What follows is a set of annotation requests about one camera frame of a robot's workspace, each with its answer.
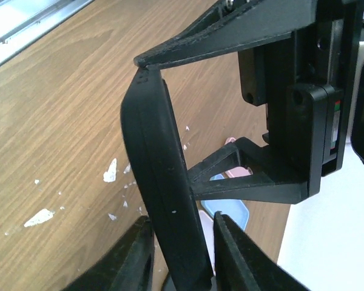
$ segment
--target blue plate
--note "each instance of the blue plate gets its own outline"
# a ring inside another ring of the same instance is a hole
[[[225,179],[222,174],[215,175],[212,180]],[[214,213],[221,211],[222,214],[229,215],[234,222],[243,230],[247,227],[249,211],[242,200],[221,199],[221,200],[202,200],[202,207],[214,218]]]

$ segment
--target white debris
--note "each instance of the white debris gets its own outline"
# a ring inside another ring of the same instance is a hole
[[[31,217],[30,220],[28,220],[24,224],[24,227],[30,227],[30,226],[35,226],[37,224],[42,224],[42,223],[52,219],[54,214],[55,214],[54,211],[49,211],[46,208],[44,208],[41,211],[39,211],[36,215]]]
[[[108,171],[104,172],[104,182],[111,183],[116,181],[116,169],[117,169],[117,159],[114,158],[110,163]]]
[[[128,164],[128,166],[124,169],[123,173],[129,173],[131,171],[131,164]]]
[[[112,221],[117,219],[117,216],[115,216],[113,214],[108,213],[108,215],[109,215],[110,220],[112,220]]]

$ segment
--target light blue tray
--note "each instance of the light blue tray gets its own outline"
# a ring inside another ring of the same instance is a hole
[[[212,177],[211,181],[220,179],[225,179],[225,177],[222,174],[218,174]],[[229,215],[229,217],[232,218],[241,229],[245,230],[247,227],[249,210],[241,200],[202,200],[201,205],[212,218],[214,218],[214,213],[221,211],[222,214]]]

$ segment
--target wooden surface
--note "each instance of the wooden surface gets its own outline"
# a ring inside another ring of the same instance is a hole
[[[0,290],[60,290],[146,212],[137,187],[124,188],[134,178],[123,173],[119,112],[132,59],[213,2],[96,0],[0,68]],[[163,76],[189,167],[229,136],[263,144],[265,109],[242,100],[235,54]],[[119,172],[106,183],[114,158]],[[248,234],[277,259],[289,207],[247,205]],[[25,228],[41,209],[53,218]],[[157,247],[154,290],[166,273]]]

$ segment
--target white wall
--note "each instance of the white wall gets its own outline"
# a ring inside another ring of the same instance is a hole
[[[291,206],[278,264],[312,291],[364,290],[364,165],[350,145],[321,192]]]

